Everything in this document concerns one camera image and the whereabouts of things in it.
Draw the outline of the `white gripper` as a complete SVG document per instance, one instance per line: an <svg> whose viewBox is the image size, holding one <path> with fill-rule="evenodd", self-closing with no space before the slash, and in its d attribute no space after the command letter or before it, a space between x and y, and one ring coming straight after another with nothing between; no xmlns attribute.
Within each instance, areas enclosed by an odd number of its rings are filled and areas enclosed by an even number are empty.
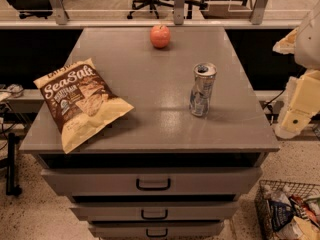
<svg viewBox="0 0 320 240"><path fill-rule="evenodd" d="M299 78L289 78L284 105L274 128L278 137L291 139L320 112L320 71L314 70L320 68L320 3L306 15L298 29L289 32L272 50L280 54L295 51L295 62L309 68Z"/></svg>

